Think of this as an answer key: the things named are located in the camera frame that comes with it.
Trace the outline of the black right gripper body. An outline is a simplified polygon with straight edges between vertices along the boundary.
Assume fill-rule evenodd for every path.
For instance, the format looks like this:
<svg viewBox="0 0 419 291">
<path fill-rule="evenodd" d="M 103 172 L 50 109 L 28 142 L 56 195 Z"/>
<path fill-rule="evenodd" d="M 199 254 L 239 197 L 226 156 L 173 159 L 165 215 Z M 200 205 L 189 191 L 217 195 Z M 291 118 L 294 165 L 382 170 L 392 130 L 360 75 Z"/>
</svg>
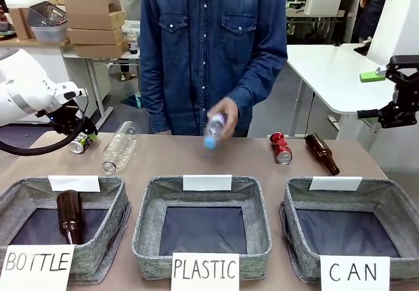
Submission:
<svg viewBox="0 0 419 291">
<path fill-rule="evenodd" d="M 393 103 L 401 109 L 418 108 L 418 74 L 405 76 L 395 83 Z"/>
</svg>

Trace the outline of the person's left hand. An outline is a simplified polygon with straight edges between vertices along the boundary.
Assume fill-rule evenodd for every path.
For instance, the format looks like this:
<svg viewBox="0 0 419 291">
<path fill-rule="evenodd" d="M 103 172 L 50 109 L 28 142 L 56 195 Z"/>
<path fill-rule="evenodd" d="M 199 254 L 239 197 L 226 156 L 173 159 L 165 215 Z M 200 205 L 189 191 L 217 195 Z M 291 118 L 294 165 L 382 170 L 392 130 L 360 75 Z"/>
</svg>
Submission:
<svg viewBox="0 0 419 291">
<path fill-rule="evenodd" d="M 208 112 L 207 117 L 211 118 L 215 114 L 226 114 L 227 121 L 221 132 L 220 139 L 228 139 L 234 134 L 238 122 L 239 110 L 236 103 L 229 97 L 224 97 Z"/>
</svg>

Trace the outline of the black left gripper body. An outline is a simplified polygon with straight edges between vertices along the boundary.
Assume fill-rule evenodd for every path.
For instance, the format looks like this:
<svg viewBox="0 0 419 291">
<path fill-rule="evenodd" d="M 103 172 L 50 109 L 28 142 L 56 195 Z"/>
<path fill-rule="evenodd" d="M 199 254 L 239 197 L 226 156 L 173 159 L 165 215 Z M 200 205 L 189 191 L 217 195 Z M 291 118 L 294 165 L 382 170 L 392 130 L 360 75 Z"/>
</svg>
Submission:
<svg viewBox="0 0 419 291">
<path fill-rule="evenodd" d="M 63 105 L 48 114 L 49 124 L 57 133 L 72 135 L 84 133 L 97 135 L 98 130 L 94 123 L 76 105 Z"/>
</svg>

